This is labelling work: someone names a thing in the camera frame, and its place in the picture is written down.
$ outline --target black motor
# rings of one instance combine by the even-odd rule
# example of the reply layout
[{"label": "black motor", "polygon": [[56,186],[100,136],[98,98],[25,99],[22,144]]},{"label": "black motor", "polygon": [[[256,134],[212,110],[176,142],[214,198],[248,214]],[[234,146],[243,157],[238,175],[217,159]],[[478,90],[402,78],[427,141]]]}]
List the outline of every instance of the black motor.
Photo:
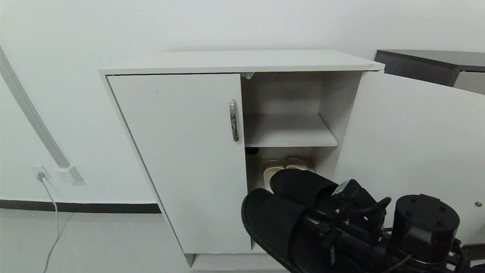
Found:
[{"label": "black motor", "polygon": [[423,264],[445,265],[460,218],[440,199],[406,195],[396,202],[390,244]]}]

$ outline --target white wall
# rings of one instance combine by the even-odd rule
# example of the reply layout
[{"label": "white wall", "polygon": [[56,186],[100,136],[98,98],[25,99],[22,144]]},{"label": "white wall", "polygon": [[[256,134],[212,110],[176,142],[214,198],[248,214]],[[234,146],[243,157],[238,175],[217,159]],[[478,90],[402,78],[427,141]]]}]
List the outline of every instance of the white wall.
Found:
[{"label": "white wall", "polygon": [[[485,1],[1,1],[0,44],[85,186],[61,202],[154,202],[97,69],[165,50],[485,51]],[[27,166],[56,165],[4,83],[2,199],[43,200]]]}]

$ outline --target white slipper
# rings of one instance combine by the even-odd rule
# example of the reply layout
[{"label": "white slipper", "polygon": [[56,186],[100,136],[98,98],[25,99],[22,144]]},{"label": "white slipper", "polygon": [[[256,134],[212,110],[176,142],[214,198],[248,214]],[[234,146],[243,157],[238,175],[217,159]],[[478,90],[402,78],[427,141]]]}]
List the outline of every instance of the white slipper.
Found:
[{"label": "white slipper", "polygon": [[308,167],[303,160],[296,157],[290,157],[286,160],[287,169],[298,169],[302,171],[307,171]]},{"label": "white slipper", "polygon": [[283,160],[273,159],[266,162],[266,164],[264,164],[263,177],[264,177],[264,188],[266,190],[270,191],[271,193],[273,192],[270,187],[271,177],[275,173],[284,169],[285,169],[285,162]]}]

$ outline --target black slipper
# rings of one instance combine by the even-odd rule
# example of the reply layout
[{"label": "black slipper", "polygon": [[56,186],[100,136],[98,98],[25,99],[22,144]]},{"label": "black slipper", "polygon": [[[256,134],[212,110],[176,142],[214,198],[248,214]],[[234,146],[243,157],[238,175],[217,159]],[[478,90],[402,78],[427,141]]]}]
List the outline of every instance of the black slipper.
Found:
[{"label": "black slipper", "polygon": [[322,195],[330,196],[338,184],[311,171],[285,169],[271,177],[270,186],[275,194],[313,208]]},{"label": "black slipper", "polygon": [[332,267],[321,239],[300,221],[305,211],[303,204],[258,188],[242,203],[242,222],[251,238],[292,273],[348,272]]}]

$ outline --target open cabinet door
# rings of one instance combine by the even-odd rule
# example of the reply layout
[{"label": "open cabinet door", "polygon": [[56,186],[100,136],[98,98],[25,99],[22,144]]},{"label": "open cabinet door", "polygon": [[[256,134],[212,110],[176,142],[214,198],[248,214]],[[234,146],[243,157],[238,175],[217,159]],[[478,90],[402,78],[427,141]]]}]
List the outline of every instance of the open cabinet door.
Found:
[{"label": "open cabinet door", "polygon": [[485,225],[485,96],[364,72],[334,180],[356,179],[375,199],[427,194],[460,216],[456,237],[477,242]]}]

